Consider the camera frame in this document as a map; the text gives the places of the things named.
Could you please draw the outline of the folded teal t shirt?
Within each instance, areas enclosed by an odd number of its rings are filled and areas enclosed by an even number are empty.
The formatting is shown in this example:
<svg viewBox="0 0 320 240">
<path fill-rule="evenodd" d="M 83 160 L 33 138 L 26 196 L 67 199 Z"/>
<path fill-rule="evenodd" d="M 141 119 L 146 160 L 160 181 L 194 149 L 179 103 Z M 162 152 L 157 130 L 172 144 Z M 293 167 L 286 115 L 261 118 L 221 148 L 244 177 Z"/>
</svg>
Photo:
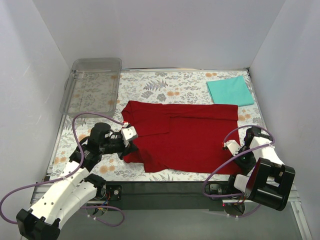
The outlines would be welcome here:
<svg viewBox="0 0 320 240">
<path fill-rule="evenodd" d="M 208 81 L 206 86 L 214 104 L 238 107 L 254 104 L 254 99 L 243 76 Z"/>
</svg>

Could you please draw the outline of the red t shirt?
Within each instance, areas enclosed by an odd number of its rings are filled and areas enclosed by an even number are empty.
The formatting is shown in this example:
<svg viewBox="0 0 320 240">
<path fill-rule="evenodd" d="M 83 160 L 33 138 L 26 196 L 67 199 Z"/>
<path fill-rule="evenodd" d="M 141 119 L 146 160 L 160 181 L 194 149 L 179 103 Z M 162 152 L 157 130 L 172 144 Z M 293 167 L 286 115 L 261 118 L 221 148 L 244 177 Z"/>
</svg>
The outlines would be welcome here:
<svg viewBox="0 0 320 240">
<path fill-rule="evenodd" d="M 147 173 L 170 169 L 212 173 L 232 154 L 224 138 L 240 141 L 238 106 L 230 104 L 161 104 L 129 101 L 121 112 L 136 129 L 137 150 L 126 163 L 142 163 Z"/>
</svg>

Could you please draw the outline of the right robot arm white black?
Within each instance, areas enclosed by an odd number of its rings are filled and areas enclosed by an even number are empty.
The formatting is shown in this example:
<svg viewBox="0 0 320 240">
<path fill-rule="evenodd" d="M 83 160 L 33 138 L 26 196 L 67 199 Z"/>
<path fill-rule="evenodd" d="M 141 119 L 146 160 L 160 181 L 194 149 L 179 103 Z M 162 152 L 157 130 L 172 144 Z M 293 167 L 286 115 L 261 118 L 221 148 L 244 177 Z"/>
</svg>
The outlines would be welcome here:
<svg viewBox="0 0 320 240">
<path fill-rule="evenodd" d="M 228 140 L 229 150 L 241 173 L 229 177 L 228 188 L 243 193 L 246 200 L 282 211 L 288 202 L 295 169 L 285 165 L 274 148 L 274 137 L 259 126 L 250 126 L 243 145 Z"/>
</svg>

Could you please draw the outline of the clear plastic bin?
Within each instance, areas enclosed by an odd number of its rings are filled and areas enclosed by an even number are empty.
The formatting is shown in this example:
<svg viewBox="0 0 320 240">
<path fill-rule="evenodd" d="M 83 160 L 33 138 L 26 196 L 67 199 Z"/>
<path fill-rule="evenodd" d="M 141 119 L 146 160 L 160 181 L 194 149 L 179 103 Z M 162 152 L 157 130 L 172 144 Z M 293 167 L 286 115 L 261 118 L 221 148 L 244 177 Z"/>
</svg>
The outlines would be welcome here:
<svg viewBox="0 0 320 240">
<path fill-rule="evenodd" d="M 63 115 L 84 112 L 113 116 L 117 106 L 122 60 L 117 57 L 76 60 L 64 85 Z"/>
</svg>

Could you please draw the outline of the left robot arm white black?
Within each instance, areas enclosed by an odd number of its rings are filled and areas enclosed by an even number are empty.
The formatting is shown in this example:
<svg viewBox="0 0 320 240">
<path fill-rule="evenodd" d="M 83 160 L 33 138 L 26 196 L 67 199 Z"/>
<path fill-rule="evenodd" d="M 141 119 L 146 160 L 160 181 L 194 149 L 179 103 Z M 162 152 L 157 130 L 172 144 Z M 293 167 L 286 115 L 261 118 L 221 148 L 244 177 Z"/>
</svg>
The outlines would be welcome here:
<svg viewBox="0 0 320 240">
<path fill-rule="evenodd" d="M 103 155 L 123 158 L 137 150 L 133 144 L 137 137 L 136 129 L 128 123 L 118 132 L 107 123 L 96 123 L 90 135 L 79 142 L 57 181 L 28 210 L 18 212 L 20 234 L 28 240 L 56 240 L 65 223 L 106 187 L 106 181 L 91 172 Z"/>
</svg>

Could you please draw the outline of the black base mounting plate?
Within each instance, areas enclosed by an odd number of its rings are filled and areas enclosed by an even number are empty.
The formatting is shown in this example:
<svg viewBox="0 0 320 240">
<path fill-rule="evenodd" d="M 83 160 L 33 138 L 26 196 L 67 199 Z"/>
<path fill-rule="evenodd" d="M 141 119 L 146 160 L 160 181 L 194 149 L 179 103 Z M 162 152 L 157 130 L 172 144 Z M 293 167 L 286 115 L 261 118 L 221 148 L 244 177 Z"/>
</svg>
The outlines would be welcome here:
<svg viewBox="0 0 320 240">
<path fill-rule="evenodd" d="M 106 183 L 109 205 L 121 210 L 209 210 L 223 200 L 205 197 L 201 181 L 113 181 Z"/>
</svg>

